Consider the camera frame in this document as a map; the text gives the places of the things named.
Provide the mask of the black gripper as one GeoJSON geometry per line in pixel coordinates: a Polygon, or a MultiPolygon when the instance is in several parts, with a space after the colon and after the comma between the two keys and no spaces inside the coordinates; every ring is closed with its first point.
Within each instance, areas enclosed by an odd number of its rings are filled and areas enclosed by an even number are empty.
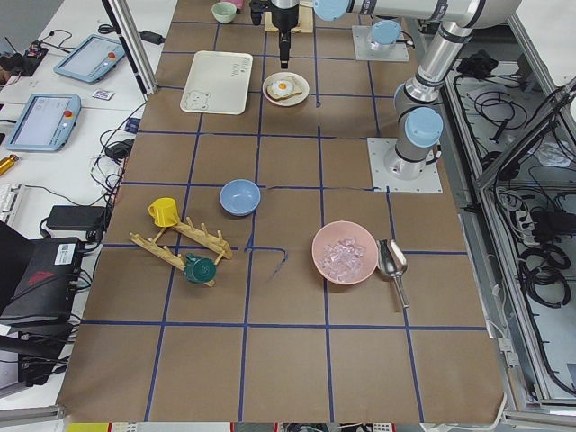
{"type": "Polygon", "coordinates": [[[272,24],[280,31],[278,36],[280,67],[288,68],[291,50],[291,30],[298,24],[298,0],[252,0],[249,2],[250,17],[254,25],[259,25],[262,15],[270,12],[272,24]]]}

